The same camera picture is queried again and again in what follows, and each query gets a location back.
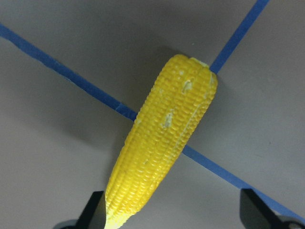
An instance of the yellow corn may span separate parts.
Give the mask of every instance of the yellow corn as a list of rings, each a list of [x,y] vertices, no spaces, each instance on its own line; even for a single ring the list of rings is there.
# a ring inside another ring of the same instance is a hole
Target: yellow corn
[[[214,98],[209,67],[172,57],[156,79],[125,140],[106,188],[105,229],[141,210],[166,176]]]

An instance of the corn cob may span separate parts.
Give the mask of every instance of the corn cob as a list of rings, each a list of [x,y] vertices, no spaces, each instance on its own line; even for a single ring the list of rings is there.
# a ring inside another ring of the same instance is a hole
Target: corn cob
[[[216,75],[184,55],[157,77],[113,168],[106,188],[105,229],[141,210],[163,180],[214,98]]]

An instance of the blue tape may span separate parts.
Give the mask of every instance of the blue tape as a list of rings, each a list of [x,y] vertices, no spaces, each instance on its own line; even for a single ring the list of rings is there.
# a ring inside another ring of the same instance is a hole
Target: blue tape
[[[249,30],[253,22],[256,20],[258,15],[264,9],[268,0],[258,0],[256,4],[252,7],[250,12],[247,14],[246,18],[243,20],[241,25],[237,28],[233,36],[230,38],[228,43],[225,45],[223,50],[217,56],[216,60],[211,65],[210,69],[218,73],[223,64],[229,58],[231,53],[234,51],[240,40],[244,37],[246,32]],[[57,73],[64,76],[67,80],[71,81],[72,83],[76,84],[78,87],[86,91],[88,94],[92,95],[94,98],[98,99],[102,103],[106,104],[116,112],[122,114],[126,118],[131,119],[132,121],[135,120],[137,113],[132,109],[128,108],[124,104],[120,103],[118,100],[113,98],[112,96],[108,95],[106,92],[102,91],[92,83],[88,82],[80,75],[74,73],[72,70],[64,66],[63,64],[59,63],[48,54],[44,53],[40,49],[36,48],[34,45],[30,44],[13,31],[9,30],[5,26],[0,24],[0,36],[9,40],[14,45],[16,45],[20,50],[24,53],[28,54],[32,58],[38,60],[39,62],[43,63],[45,66],[53,69]],[[225,170],[224,168],[220,167],[213,161],[209,160],[202,154],[198,153],[197,151],[193,150],[189,146],[185,146],[183,150],[183,154],[191,158],[192,160],[196,161],[200,165],[204,166],[205,168],[209,169],[211,172],[215,173],[222,179],[226,180],[230,184],[236,186],[237,188],[252,188],[259,196],[264,200],[264,202],[273,210],[283,214],[285,216],[291,216],[296,219],[299,219],[305,224],[305,219],[300,217],[299,215],[295,214],[291,210],[287,209],[283,205],[277,203],[275,200],[271,199],[261,191],[257,190],[256,188],[252,187],[251,185],[247,184],[246,182],[242,181],[229,171]]]
[[[276,202],[274,199],[268,197],[258,189],[254,188],[253,186],[249,185],[248,183],[244,182],[240,178],[236,177],[229,171],[225,170],[224,168],[217,165],[215,162],[211,161],[210,159],[206,158],[202,154],[198,153],[194,149],[189,146],[185,146],[183,149],[183,154],[197,162],[198,164],[202,165],[203,167],[207,168],[211,172],[215,173],[217,176],[221,177],[222,179],[226,180],[230,184],[234,185],[237,188],[252,188],[257,195],[273,210],[277,211],[281,215],[290,216],[296,218],[305,224],[305,218],[297,215],[293,211],[289,210],[285,206],[281,205],[280,203]]]
[[[76,74],[65,65],[59,63],[57,60],[49,56],[48,54],[44,53],[42,50],[36,48],[31,43],[27,42],[25,39],[21,38],[13,31],[9,30],[2,24],[0,24],[0,36],[9,40],[14,45],[16,45],[20,50],[24,53],[28,54],[32,58],[38,60],[39,62],[43,63],[48,68],[58,72],[62,76],[64,76],[67,80],[71,81],[72,83],[76,84],[78,87],[83,89],[88,94],[92,95],[94,98],[98,99],[105,105],[109,106],[113,110],[117,111],[118,113],[124,115],[126,118],[131,120],[135,120],[137,113],[124,104],[120,103],[118,100],[113,98],[112,96],[108,95],[106,92],[98,88],[97,86],[93,85],[92,83],[88,82],[80,75]]]
[[[233,53],[239,42],[248,32],[250,27],[253,25],[257,17],[263,11],[269,0],[258,0],[254,6],[251,8],[249,13],[246,15],[242,23],[238,26],[236,31],[233,33],[232,37],[229,39],[224,48],[220,51],[214,62],[212,63],[210,69],[214,73],[218,73],[224,63],[228,60],[230,55]]]

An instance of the ear of corn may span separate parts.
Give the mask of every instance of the ear of corn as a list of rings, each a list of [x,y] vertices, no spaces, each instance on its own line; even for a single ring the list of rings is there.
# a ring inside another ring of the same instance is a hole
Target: ear of corn
[[[162,69],[142,106],[106,188],[105,229],[141,210],[163,180],[214,98],[209,67],[184,55]]]

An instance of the gray surface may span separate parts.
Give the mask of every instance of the gray surface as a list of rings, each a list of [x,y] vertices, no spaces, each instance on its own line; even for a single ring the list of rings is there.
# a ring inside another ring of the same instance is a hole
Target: gray surface
[[[138,111],[164,62],[211,64],[255,1],[5,1],[0,22]],[[189,145],[305,216],[303,1],[271,1]],[[51,229],[104,189],[132,123],[0,39],[0,222]],[[181,156],[124,228],[243,228],[239,190]]]

